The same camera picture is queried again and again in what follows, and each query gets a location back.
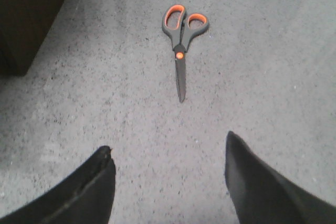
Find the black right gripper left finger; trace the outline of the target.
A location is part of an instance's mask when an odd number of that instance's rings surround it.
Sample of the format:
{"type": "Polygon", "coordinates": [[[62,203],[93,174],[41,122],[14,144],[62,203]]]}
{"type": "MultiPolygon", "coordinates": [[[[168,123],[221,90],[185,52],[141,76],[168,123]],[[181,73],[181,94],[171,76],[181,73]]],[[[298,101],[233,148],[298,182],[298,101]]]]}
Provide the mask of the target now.
{"type": "Polygon", "coordinates": [[[58,185],[1,218],[1,223],[108,223],[115,175],[111,148],[101,146],[58,185]]]}

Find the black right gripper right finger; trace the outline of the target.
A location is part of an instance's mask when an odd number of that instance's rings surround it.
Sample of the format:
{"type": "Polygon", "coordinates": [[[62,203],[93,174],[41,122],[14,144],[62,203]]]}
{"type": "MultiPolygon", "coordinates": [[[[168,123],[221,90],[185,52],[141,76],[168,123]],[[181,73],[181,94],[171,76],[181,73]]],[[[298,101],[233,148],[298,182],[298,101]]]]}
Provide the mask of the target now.
{"type": "Polygon", "coordinates": [[[335,206],[271,168],[232,131],[225,182],[239,223],[335,223],[335,206]]]}

